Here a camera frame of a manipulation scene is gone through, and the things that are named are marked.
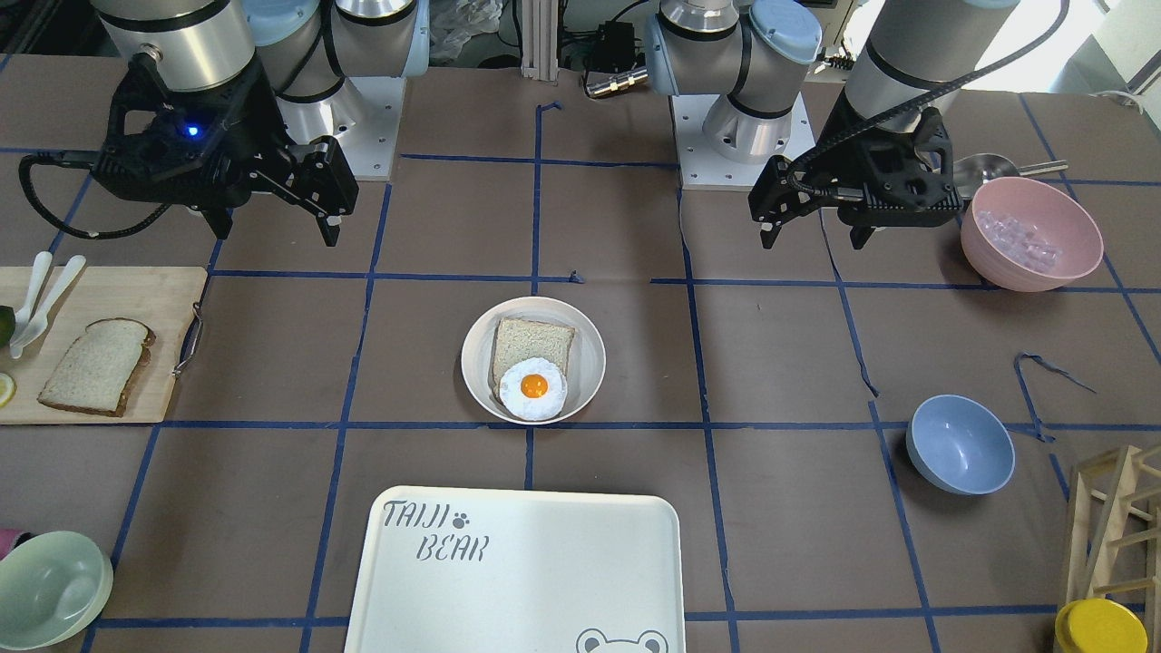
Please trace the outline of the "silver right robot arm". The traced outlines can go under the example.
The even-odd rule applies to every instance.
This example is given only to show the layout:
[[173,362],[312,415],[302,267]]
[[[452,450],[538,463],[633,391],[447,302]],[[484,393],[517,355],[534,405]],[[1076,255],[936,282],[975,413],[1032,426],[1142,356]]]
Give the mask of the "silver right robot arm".
[[113,198],[229,211],[267,193],[333,247],[356,207],[351,148],[383,141],[359,78],[430,63],[427,1],[96,1],[128,70],[91,174]]

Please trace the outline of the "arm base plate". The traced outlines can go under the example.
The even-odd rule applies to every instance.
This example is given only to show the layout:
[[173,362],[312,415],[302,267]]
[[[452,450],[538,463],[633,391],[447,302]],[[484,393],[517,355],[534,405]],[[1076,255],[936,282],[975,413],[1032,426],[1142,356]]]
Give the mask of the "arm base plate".
[[336,137],[356,180],[389,181],[406,88],[404,78],[359,77],[320,101],[279,99],[277,107],[300,144]]
[[717,96],[679,95],[670,103],[684,189],[749,191],[772,156],[796,160],[815,146],[801,95],[791,114],[772,122],[740,117],[734,124],[740,132],[706,128],[707,117],[717,116]]

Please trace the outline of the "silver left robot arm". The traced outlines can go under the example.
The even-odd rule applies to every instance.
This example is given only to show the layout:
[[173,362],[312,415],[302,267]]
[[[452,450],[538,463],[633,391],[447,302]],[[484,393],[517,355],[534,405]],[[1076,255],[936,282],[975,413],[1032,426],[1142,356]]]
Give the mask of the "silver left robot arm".
[[962,213],[942,112],[969,79],[1012,1],[887,1],[825,117],[795,158],[795,100],[824,44],[796,1],[663,1],[646,67],[664,95],[712,95],[702,128],[722,157],[763,166],[747,198],[772,247],[785,223],[832,207],[854,249],[879,229],[938,228]]

